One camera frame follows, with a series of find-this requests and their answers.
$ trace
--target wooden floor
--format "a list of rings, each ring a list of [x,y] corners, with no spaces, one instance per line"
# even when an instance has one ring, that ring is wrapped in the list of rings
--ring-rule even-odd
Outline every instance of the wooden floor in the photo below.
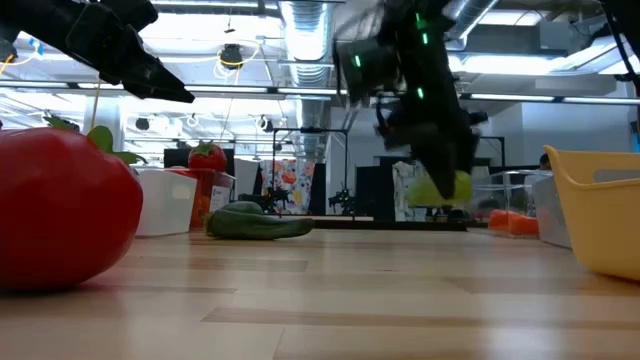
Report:
[[[77,291],[0,296],[2,360],[639,360],[640,286],[467,233],[136,240]]]

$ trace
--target yellow plastic container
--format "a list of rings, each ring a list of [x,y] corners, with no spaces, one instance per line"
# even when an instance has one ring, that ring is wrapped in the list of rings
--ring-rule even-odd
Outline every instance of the yellow plastic container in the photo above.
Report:
[[[598,171],[640,170],[640,154],[544,149],[578,260],[597,273],[640,280],[640,178],[594,180]]]

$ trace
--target ceiling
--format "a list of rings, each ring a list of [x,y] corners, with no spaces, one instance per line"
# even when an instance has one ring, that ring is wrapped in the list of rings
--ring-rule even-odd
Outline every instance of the ceiling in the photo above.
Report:
[[[371,0],[348,0],[345,4],[335,5],[332,19],[334,32],[344,28],[343,25],[348,23],[350,18],[360,16],[373,5],[374,2]],[[472,31],[469,36],[470,48],[482,50],[483,47],[486,47],[492,52],[486,54],[464,51],[451,53],[452,70],[456,71],[456,75],[460,78],[459,89],[475,93],[592,96],[602,96],[612,92],[615,89],[615,81],[612,77],[586,72],[584,74],[580,72],[569,74],[565,71],[560,73],[563,76],[493,73],[495,71],[487,64],[494,65],[493,68],[497,68],[499,71],[505,71],[505,69],[512,67],[516,69],[514,71],[516,74],[522,69],[532,69],[533,65],[527,65],[527,61],[533,61],[532,58],[548,66],[559,66],[558,64],[562,61],[566,65],[567,58],[558,55],[540,57],[535,53],[527,53],[524,54],[525,57],[509,58],[505,60],[508,61],[505,64],[501,64],[499,61],[504,60],[506,53],[500,54],[500,59],[487,58],[487,55],[500,50],[492,44],[509,44],[509,39],[498,36],[519,32],[522,34],[539,32],[542,15],[551,19],[549,22],[552,23],[551,25],[567,24],[565,31],[570,34],[564,36],[566,34],[563,33],[562,37],[566,37],[567,41],[573,41],[577,35],[573,33],[574,31],[571,30],[567,21],[575,20],[577,22],[574,25],[580,26],[583,20],[597,15],[597,4],[592,0],[503,0],[499,2],[496,8],[480,22],[477,30]],[[339,31],[337,38],[340,41],[352,41],[370,36],[376,31],[377,19],[379,17],[372,13],[358,21],[355,26],[347,28],[345,31]],[[289,71],[291,60],[288,50],[290,49],[287,49],[284,39],[284,24],[280,19],[274,17],[216,15],[213,12],[201,10],[198,14],[162,13],[156,23],[141,32],[141,37],[145,42],[146,50],[158,56],[166,67],[186,84],[293,86]],[[28,34],[23,33],[16,42],[15,45],[19,49],[19,60],[28,59],[33,53],[33,46],[29,43],[30,39]],[[512,45],[516,46],[519,42],[523,41],[514,38]],[[216,56],[225,43],[240,44],[244,58],[253,57],[253,60],[247,62],[240,71],[223,70],[217,64]],[[43,46],[43,51],[43,56],[36,56],[27,64],[8,67],[0,76],[0,80],[96,82],[97,73],[95,70],[73,61],[46,44]],[[321,59],[319,62],[327,63],[329,60]],[[616,63],[617,61],[612,58],[609,63],[603,63],[599,68],[591,70],[591,73],[597,73]],[[235,138],[257,139],[256,142],[259,142],[271,139],[271,134],[264,133],[256,126],[256,120],[259,120],[261,116],[271,119],[277,127],[298,127],[299,125],[298,99],[294,97],[283,96],[273,100],[207,96],[198,97],[193,104],[180,104],[159,100],[143,101],[127,95],[117,96],[120,97],[121,109],[125,109],[127,112],[127,137],[133,139],[143,137],[148,137],[150,140],[177,137],[187,139]],[[57,91],[56,94],[21,93],[0,87],[0,118],[2,118],[5,128],[44,126],[40,119],[41,114],[44,111],[49,111],[82,123],[88,101],[91,99],[85,95],[65,93],[65,91]],[[474,101],[465,103],[464,106],[471,110],[491,112],[501,109],[504,105]],[[331,126],[340,127],[344,119],[343,114],[344,111],[334,109]],[[139,131],[135,127],[135,121],[141,117],[152,118],[158,125],[151,131]],[[375,117],[370,109],[360,110],[353,123],[352,134],[373,135],[373,119]],[[291,145],[291,149],[287,150],[291,150],[292,154],[301,143],[301,140],[296,136],[292,134],[289,137],[294,144]],[[158,149],[163,147],[175,146],[175,143],[170,141],[153,143],[152,141],[136,140],[130,141],[128,144],[128,146],[135,148],[135,151],[150,153],[158,152]],[[247,151],[269,152],[270,145],[258,144]]]

